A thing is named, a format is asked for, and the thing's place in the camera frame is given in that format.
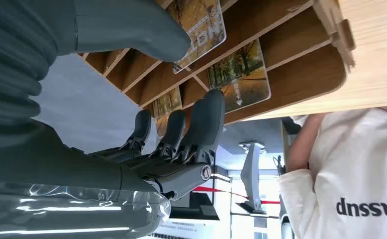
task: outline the gray robotic arm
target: gray robotic arm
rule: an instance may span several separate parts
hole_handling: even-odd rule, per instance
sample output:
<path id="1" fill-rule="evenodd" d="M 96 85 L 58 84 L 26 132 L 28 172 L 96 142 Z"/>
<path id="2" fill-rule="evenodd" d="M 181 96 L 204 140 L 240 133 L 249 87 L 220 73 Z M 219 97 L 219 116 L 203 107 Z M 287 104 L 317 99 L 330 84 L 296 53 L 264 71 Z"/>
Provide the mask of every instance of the gray robotic arm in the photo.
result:
<path id="1" fill-rule="evenodd" d="M 57 55 L 131 47 L 176 61 L 189 46 L 152 0 L 0 1 L 0 215 L 8 215 L 0 216 L 0 238 L 140 237 L 165 217 L 163 195 L 177 199 L 209 178 L 223 124 L 221 92 L 195 105 L 180 146 L 176 127 L 176 137 L 147 156 L 140 156 L 142 129 L 123 147 L 85 155 L 31 119 L 40 107 L 29 96 L 41 93 L 38 81 Z M 116 212 L 104 210 L 110 203 Z"/>

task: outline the wooden shelf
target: wooden shelf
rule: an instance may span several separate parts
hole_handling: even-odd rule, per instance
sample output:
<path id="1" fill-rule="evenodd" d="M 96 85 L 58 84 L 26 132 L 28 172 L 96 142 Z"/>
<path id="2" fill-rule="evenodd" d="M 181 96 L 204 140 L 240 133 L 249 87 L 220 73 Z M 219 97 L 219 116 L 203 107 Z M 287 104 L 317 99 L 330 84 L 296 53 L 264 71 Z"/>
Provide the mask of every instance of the wooden shelf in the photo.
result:
<path id="1" fill-rule="evenodd" d="M 150 72 L 145 78 L 140 107 L 148 105 L 176 85 L 187 81 L 193 75 L 204 71 L 212 64 L 311 7 L 312 3 L 313 1 L 306 0 L 251 0 L 233 4 L 223 14 L 227 39 L 192 64 L 190 72 L 182 71 L 173 74 L 172 64 L 167 62 Z"/>
<path id="2" fill-rule="evenodd" d="M 171 0 L 156 0 L 166 8 Z M 210 89 L 207 68 L 259 39 L 272 97 L 226 114 L 226 123 L 334 91 L 353 65 L 350 27 L 335 0 L 221 0 L 226 40 L 174 74 L 172 63 L 135 49 L 80 54 L 142 108 L 179 87 L 189 111 Z"/>
<path id="3" fill-rule="evenodd" d="M 337 49 L 327 45 L 269 71 L 268 79 L 272 97 L 226 114 L 226 124 L 333 92 L 345 82 L 346 70 Z"/>
<path id="4" fill-rule="evenodd" d="M 315 11 L 308 8 L 260 37 L 268 71 L 331 43 Z"/>
<path id="5" fill-rule="evenodd" d="M 157 3 L 161 3 L 163 8 L 168 7 L 171 2 L 171 0 L 157 1 Z M 222 11 L 224 12 L 225 10 L 229 9 L 229 7 L 231 7 L 235 2 L 237 2 L 237 0 L 222 0 Z M 121 86 L 119 89 L 124 93 L 128 92 L 132 87 L 134 87 L 138 82 L 144 79 L 150 72 L 152 72 L 162 63 L 162 61 L 147 56 L 139 51 L 136 51 L 136 53 L 131 56 L 125 57 L 130 57 L 131 64 L 120 63 L 119 61 L 122 58 L 116 58 L 116 60 L 113 61 L 114 65 L 110 64 L 110 67 L 106 67 L 108 72 L 103 74 L 103 76 L 107 77 L 112 82 L 123 82 L 123 84 L 119 84 Z"/>

